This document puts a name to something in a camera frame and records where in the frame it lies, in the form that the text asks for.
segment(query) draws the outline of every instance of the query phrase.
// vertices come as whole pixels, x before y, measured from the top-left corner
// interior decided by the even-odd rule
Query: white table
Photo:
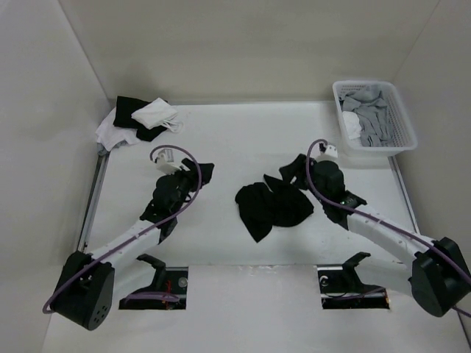
[[[177,109],[185,122],[181,134],[112,151],[88,250],[126,231],[143,212],[161,175],[149,161],[154,146],[175,144],[201,163],[215,163],[211,183],[178,218],[172,235],[149,252],[169,266],[190,265],[187,310],[114,309],[94,332],[53,315],[44,352],[469,351],[455,313],[434,318],[392,291],[391,310],[322,310],[313,264],[342,263],[361,251],[373,261],[396,260],[330,223],[311,195],[311,217],[298,227],[275,227],[259,244],[238,217],[234,197],[242,186],[262,181],[263,174],[279,176],[278,168],[306,153],[312,140],[339,140],[332,104]],[[353,193],[412,229],[387,159],[358,167],[340,158],[339,165]]]

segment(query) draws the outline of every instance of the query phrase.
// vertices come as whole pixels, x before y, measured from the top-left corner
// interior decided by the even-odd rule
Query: white plastic basket
[[[359,140],[350,140],[347,135],[344,119],[341,114],[339,97],[345,93],[361,90],[367,85],[380,85],[384,99],[388,104],[388,117],[393,126],[392,142],[383,147],[362,146]],[[400,100],[396,87],[384,81],[337,81],[333,84],[333,95],[336,100],[337,117],[339,119],[342,136],[343,151],[351,157],[389,157],[402,151],[417,147],[417,137],[407,115],[406,109]]]

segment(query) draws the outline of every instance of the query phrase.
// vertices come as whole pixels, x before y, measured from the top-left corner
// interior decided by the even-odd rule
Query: gray towel
[[[381,147],[391,142],[394,133],[388,119],[388,104],[379,85],[347,93],[343,97],[342,110],[358,115],[363,146]]]

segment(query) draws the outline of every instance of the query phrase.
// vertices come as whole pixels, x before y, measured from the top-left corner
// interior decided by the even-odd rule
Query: white cloth
[[[344,117],[345,127],[347,128],[347,135],[350,140],[360,137],[361,125],[358,115],[354,112],[341,112]]]
[[[178,112],[170,104],[158,98],[144,108],[136,110],[131,114],[131,118],[139,121],[147,129],[161,125],[172,132],[180,132],[183,123],[174,120],[177,114]]]
[[[101,143],[107,151],[111,151],[113,147],[121,141],[126,141],[130,145],[141,142],[135,136],[135,129],[122,129],[113,125],[116,117],[116,108],[111,110],[110,114],[102,121],[95,133],[96,142]]]

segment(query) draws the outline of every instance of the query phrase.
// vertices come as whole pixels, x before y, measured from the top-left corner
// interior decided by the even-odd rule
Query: white wall
[[[471,2],[441,0],[394,83],[419,138],[399,157],[419,227],[455,239],[471,266],[470,63]]]
[[[0,1],[0,350],[39,352],[107,99],[56,0]]]
[[[331,99],[391,80],[437,0],[60,0],[107,95]]]

